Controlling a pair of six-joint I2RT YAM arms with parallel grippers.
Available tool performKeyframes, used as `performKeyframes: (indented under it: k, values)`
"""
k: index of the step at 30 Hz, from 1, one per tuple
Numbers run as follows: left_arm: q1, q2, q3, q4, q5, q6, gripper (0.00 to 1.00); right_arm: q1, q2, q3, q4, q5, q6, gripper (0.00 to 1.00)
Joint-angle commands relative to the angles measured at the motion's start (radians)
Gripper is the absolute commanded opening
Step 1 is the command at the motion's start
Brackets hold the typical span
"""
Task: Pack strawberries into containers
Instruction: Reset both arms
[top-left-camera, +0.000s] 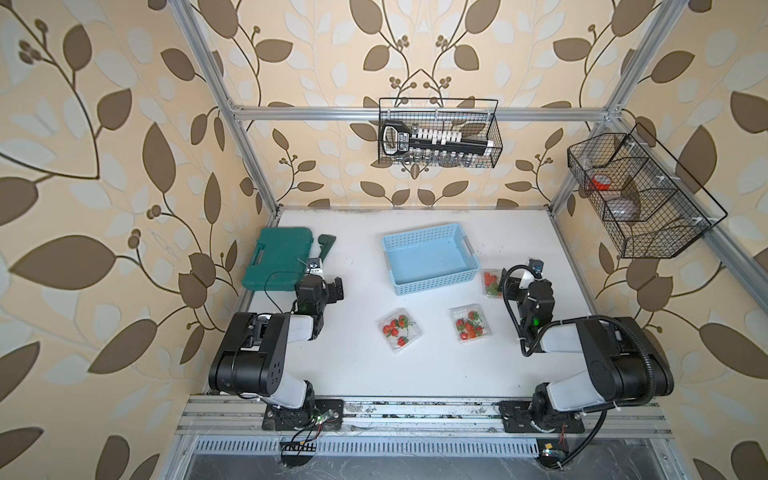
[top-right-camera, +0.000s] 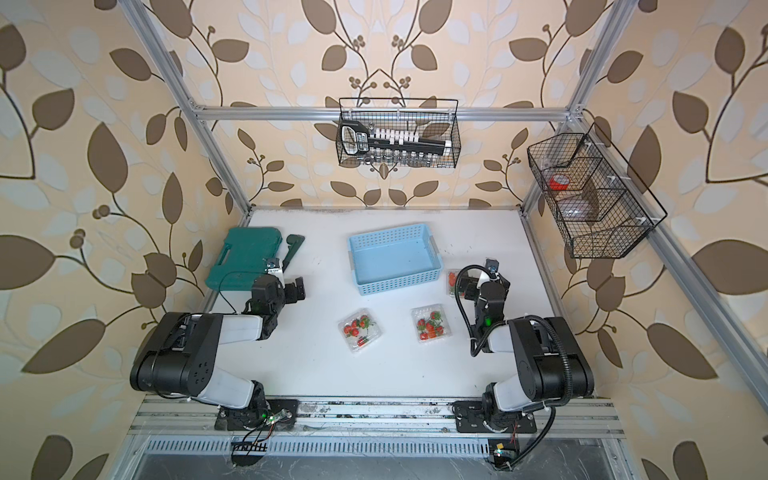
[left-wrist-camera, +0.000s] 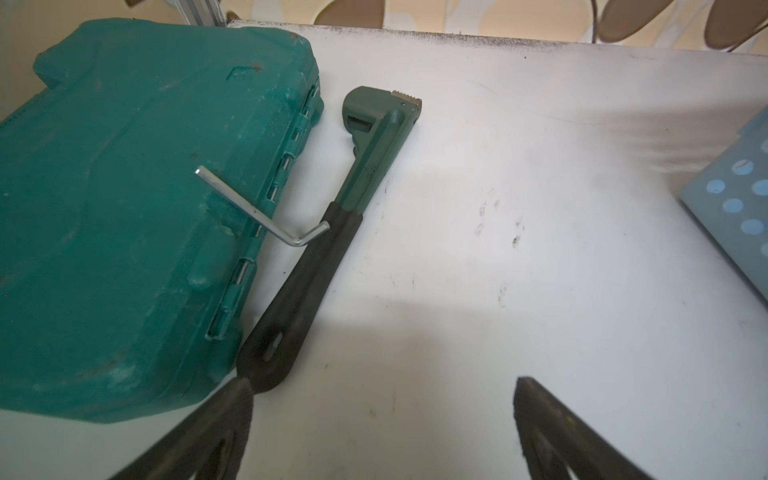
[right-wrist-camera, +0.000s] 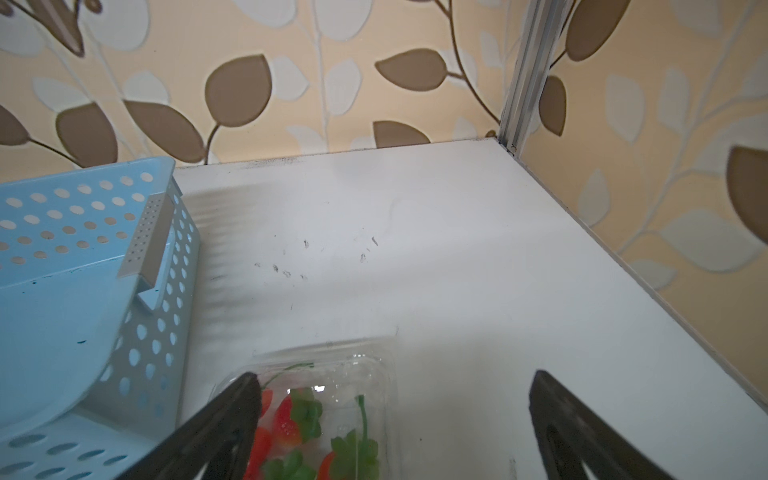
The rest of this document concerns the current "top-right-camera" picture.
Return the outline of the clear clamshell container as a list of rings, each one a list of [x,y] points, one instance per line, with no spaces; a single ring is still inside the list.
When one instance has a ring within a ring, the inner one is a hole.
[[[337,324],[345,345],[351,353],[358,353],[376,342],[383,330],[368,309],[360,309]]]
[[[441,304],[417,307],[411,310],[417,341],[430,343],[452,335],[451,327]]]
[[[448,294],[454,297],[456,294],[461,299],[474,301],[478,296],[478,281],[479,278],[465,273],[459,275],[459,270],[449,270],[447,275],[447,291]]]

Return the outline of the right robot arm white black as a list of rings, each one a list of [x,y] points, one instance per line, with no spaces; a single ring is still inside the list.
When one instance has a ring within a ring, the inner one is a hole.
[[[513,375],[489,384],[483,394],[484,421],[494,430],[526,413],[590,397],[595,388],[592,369],[565,319],[531,314],[507,319],[508,290],[501,276],[482,274],[465,293],[475,312],[471,354],[514,356]]]

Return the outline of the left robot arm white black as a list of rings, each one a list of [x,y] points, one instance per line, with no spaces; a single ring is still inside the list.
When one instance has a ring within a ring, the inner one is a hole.
[[[306,298],[301,277],[287,284],[272,274],[254,280],[245,311],[235,314],[169,312],[148,334],[134,359],[129,382],[139,392],[267,416],[264,387],[216,365],[222,345],[264,341],[285,306]]]

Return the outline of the strawberry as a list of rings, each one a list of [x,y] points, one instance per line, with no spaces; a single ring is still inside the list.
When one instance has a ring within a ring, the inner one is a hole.
[[[371,328],[373,324],[374,322],[369,315],[361,315],[345,323],[342,332],[348,346],[355,350],[367,345],[372,339]]]

